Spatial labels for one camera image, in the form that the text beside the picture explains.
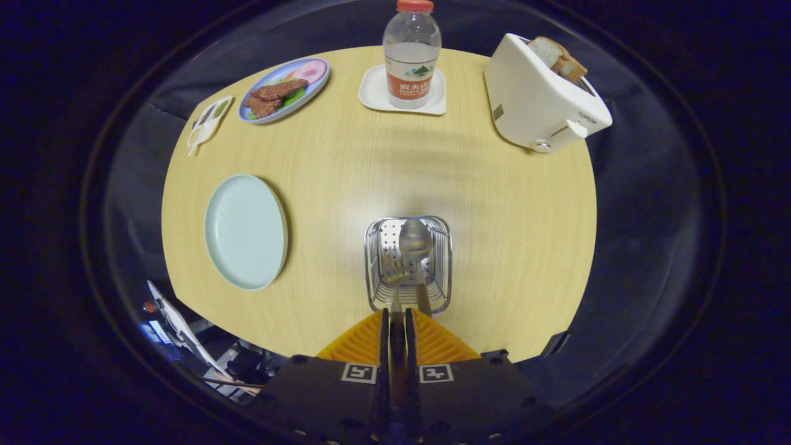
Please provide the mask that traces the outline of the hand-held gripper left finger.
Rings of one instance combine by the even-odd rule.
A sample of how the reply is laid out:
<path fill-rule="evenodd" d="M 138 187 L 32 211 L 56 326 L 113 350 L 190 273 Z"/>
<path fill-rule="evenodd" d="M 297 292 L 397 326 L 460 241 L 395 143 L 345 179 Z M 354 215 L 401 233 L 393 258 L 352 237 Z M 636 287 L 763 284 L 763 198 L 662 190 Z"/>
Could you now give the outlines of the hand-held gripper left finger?
<path fill-rule="evenodd" d="M 375 443 L 389 420 L 388 322 L 388 310 L 376 311 L 316 357 L 293 355 L 250 414 L 280 443 Z"/>

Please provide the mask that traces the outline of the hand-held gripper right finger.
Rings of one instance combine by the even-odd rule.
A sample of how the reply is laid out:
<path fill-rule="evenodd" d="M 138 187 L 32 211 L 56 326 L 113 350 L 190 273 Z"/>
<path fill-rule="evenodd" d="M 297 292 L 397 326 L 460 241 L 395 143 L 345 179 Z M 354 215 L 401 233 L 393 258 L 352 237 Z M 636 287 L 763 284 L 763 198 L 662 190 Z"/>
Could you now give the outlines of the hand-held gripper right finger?
<path fill-rule="evenodd" d="M 407 434 L 421 444 L 533 443 L 556 416 L 505 350 L 483 355 L 424 313 L 405 313 Z"/>

